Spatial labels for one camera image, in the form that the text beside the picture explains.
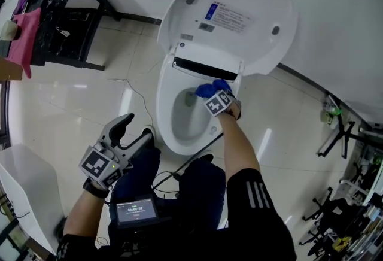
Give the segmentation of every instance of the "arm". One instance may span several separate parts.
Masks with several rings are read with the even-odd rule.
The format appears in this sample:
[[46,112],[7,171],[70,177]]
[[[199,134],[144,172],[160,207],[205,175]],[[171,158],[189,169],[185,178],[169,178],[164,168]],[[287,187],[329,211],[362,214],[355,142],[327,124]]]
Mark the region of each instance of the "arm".
[[236,123],[239,112],[234,103],[228,110],[231,115],[218,115],[224,132],[229,230],[235,235],[232,244],[262,260],[296,260],[293,239],[274,208],[253,147]]
[[84,191],[65,223],[64,235],[86,236],[96,239],[104,199]]
[[223,129],[226,180],[229,180],[231,176],[245,168],[253,168],[260,172],[253,146],[251,146],[236,122],[236,118],[239,115],[239,107],[236,104],[232,104],[230,109],[233,116],[228,113],[218,115]]

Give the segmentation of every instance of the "screen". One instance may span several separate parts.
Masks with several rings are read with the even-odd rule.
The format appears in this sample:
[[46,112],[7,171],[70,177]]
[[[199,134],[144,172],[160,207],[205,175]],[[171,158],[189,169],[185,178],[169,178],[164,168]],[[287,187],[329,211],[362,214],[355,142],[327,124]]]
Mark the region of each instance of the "screen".
[[140,201],[124,202],[117,204],[117,215],[120,223],[134,222],[156,218],[153,202],[150,198]]

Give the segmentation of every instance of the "toilet lid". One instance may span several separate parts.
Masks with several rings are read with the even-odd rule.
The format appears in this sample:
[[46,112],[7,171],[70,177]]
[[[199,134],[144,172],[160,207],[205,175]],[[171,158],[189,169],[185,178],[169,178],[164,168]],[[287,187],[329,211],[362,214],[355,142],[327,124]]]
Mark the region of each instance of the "toilet lid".
[[292,0],[174,0],[158,42],[166,53],[179,45],[206,51],[188,54],[199,63],[227,68],[229,55],[243,62],[244,75],[268,74],[291,46],[297,18]]

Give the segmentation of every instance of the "striped sleeve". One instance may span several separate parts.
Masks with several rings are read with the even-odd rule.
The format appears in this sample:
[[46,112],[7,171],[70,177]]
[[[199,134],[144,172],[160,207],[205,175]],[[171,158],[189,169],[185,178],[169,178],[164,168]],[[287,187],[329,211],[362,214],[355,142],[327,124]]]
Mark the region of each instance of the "striped sleeve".
[[[229,232],[241,250],[254,249],[259,256],[296,260],[293,239],[276,212],[259,171],[243,169],[227,182]],[[275,239],[281,249],[275,249]]]

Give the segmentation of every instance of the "pink cloth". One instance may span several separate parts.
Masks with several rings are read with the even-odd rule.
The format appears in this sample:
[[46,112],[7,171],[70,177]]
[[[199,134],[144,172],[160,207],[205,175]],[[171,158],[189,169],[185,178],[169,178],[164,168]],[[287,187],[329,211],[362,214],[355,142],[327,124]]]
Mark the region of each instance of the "pink cloth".
[[35,36],[40,23],[41,9],[15,15],[13,21],[21,28],[21,35],[11,43],[7,60],[19,64],[26,76],[31,79],[31,57],[34,48]]

